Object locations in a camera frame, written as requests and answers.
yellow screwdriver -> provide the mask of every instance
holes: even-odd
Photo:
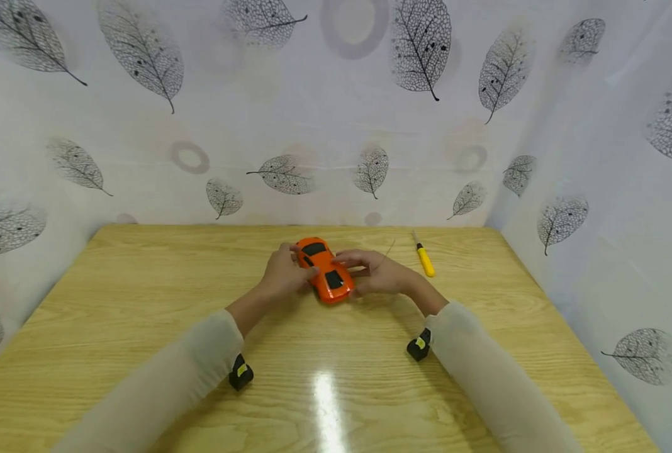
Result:
[[[431,259],[428,258],[427,250],[425,249],[425,247],[423,247],[422,243],[419,242],[417,233],[414,230],[412,230],[412,237],[414,238],[414,242],[417,243],[417,253],[419,255],[419,261],[422,262],[422,267],[425,268],[425,273],[427,274],[427,277],[434,277],[435,272],[434,272],[434,266],[432,266],[432,261]]]

car windshield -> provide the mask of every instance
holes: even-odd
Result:
[[[309,257],[313,257],[317,253],[326,252],[326,246],[321,242],[309,243],[306,247],[303,247],[301,251]]]

orange toy car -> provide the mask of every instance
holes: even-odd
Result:
[[[354,289],[349,270],[341,263],[331,262],[334,254],[321,238],[304,238],[297,243],[298,264],[301,267],[318,267],[318,275],[311,279],[311,285],[318,291],[318,297],[325,304],[340,302]]]

car rear window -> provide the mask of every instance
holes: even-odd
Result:
[[[326,246],[321,242],[309,243],[306,247],[303,247],[301,251],[309,257],[313,257],[317,253],[326,252]]]
[[[326,282],[331,289],[337,289],[344,286],[344,280],[339,275],[338,271],[326,272]]]

white backdrop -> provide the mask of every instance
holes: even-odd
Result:
[[[0,0],[0,353],[104,223],[486,223],[672,452],[672,1],[35,4]]]

